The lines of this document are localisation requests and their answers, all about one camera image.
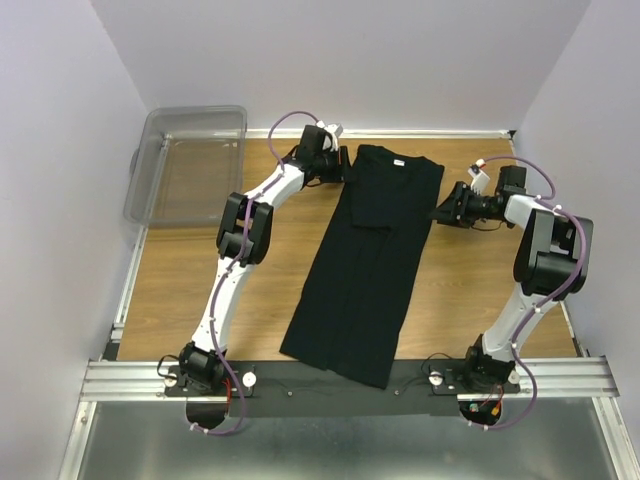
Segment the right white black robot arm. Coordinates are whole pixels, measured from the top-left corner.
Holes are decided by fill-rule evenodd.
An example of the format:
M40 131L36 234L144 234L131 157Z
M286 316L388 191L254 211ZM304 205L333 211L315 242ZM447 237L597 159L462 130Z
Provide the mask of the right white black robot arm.
M501 167L494 194L487 195L486 162L474 162L468 169L470 182L457 182L431 215L441 225L463 229L481 220L496 220L522 230L512 294L495 323L479 335L455 367L455 378L467 391L506 385L534 328L586 282L593 223L553 204L553 193L528 193L525 183L530 165L512 159L510 165Z

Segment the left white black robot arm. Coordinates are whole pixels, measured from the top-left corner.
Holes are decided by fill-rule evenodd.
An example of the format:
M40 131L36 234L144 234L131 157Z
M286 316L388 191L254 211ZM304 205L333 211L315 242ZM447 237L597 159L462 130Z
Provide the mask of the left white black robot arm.
M304 127L289 153L257 187L229 195L216 237L218 262L208 303L191 340L175 357L177 365L160 371L165 387L194 389L200 395L219 387L244 393L226 360L231 323L244 286L269 250L275 211L309 184L342 183L350 169L340 144L343 127L320 120Z

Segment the black t shirt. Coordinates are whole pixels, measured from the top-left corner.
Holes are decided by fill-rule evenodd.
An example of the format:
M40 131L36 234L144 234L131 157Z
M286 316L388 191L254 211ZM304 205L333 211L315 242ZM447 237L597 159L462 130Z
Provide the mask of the black t shirt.
M358 147L282 354L387 387L444 171L423 156Z

